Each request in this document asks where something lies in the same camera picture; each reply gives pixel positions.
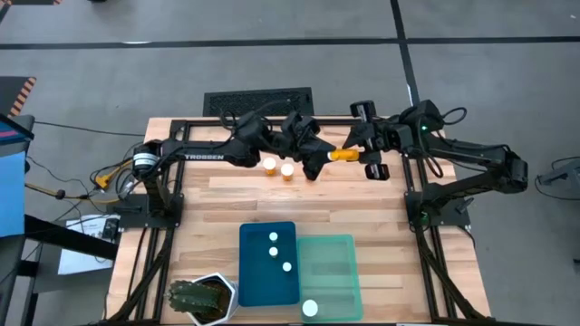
white pot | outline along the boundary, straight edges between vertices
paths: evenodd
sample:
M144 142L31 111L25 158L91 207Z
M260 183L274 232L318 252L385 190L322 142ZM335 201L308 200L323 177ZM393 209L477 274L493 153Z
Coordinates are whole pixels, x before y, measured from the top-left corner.
M229 288L229 290L232 292L231 297L229 298L229 305L227 307L227 313L226 316L220 320L217 321L213 321L207 324L202 324L201 322L199 322L195 316L193 315L193 313L191 312L187 312L187 315L189 315L189 318L191 318L191 320L193 320L193 322L198 325L198 326L212 326L212 325L217 325L220 324L222 322L226 322L229 321L232 316L234 315L234 312L236 312L237 309L237 284L235 284L234 282L229 281L226 277L224 277L224 275L222 275L221 273L211 273L209 275L206 276L202 276L199 277L198 279L195 279L193 281L191 281L192 283L197 283L199 281L203 281L207 278L210 277L218 277L219 279L221 279L221 281Z

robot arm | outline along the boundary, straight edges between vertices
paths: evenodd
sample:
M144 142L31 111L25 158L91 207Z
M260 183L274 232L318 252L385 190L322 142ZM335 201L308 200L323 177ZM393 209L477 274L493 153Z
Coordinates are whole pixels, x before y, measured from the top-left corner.
M513 194L527 188L527 163L508 146L479 145L433 135L443 129L446 115L441 115L432 101L422 101L388 119L376 117L372 101L354 103L351 113L360 117L361 123L351 128L343 148L363 147L359 161L367 164L367 168L384 170L388 175L387 167L381 164L380 152L393 149L411 158L445 158L485 168L473 177L447 185L429 183L422 192L410 192L406 198L410 218L421 212L437 215L452 199L490 190Z
M174 216L175 206L159 176L178 161L226 161L236 167L252 168L260 161L260 151L303 162L303 171L316 180L323 165L331 162L328 153L336 147L316 135L320 127L312 117L293 112L284 120L282 131L268 128L265 119L249 112L233 121L232 134L225 141L152 140L134 150L132 172L147 190L148 211L153 216Z

teal tray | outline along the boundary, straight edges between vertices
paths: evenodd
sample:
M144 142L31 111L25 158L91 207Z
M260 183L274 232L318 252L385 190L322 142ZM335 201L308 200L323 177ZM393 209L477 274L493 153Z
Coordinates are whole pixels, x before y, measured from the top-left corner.
M308 236L297 240L300 307L303 322L359 321L363 318L361 286L351 235ZM314 300L318 312L302 312Z

plant pot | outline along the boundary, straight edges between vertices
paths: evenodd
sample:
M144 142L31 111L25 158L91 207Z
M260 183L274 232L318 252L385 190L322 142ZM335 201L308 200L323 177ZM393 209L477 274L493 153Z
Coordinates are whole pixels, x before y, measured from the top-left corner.
M219 281L219 282L223 283L229 289L229 292L230 292L229 305L227 306L226 315L218 320L215 320L215 321L204 321L202 319L198 319L193 313L187 312L187 315L189 316L189 318L191 318L191 320L193 320L193 322L198 326L212 326L212 325L220 324L222 322L229 321L229 319L232 318L232 316L234 315L234 312L236 312L236 309L237 309L237 284L229 281L221 273L211 273L209 275L199 277L198 279L195 279L191 282L192 283L203 283L204 281L208 281L209 279L211 279L213 281Z

wood plank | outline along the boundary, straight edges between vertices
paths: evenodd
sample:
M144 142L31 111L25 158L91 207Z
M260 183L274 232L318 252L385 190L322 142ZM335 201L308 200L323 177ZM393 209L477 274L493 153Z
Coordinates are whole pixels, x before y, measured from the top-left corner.
M151 119L145 139L165 139L170 121ZM342 145L348 132L346 126L322 126L320 136ZM195 127L190 139L217 140L228 136L229 131L220 127ZM328 164L318 180L308 181L300 164L263 153L262 158L267 157L275 158L278 167L283 162L294 164L294 180L284 182L280 176L267 177L260 167L237 168L224 162L186 163L183 180L186 206L174 238L168 282L214 272L237 281L239 227L244 223L293 221L298 235L354 237L363 322L429 321L419 253L415 235L409 231L402 197L406 186L400 155L382 154L391 173L386 182L366 180L363 166L348 162ZM440 164L445 177L435 179L430 174L430 180L454 181L453 166L444 160ZM417 175L414 163L412 168ZM440 232L449 276L476 309L489 313L471 240L455 227L442 227ZM119 309L127 295L139 237L140 231L122 235L108 296L110 314ZM148 237L149 233L141 249L135 285L141 278ZM151 314L154 292L150 291L147 300L146 317ZM436 292L440 311L444 312L441 290ZM190 323L190 319L171 310L165 300L161 322ZM300 322L300 311L297 305L240 307L231 322L296 323Z

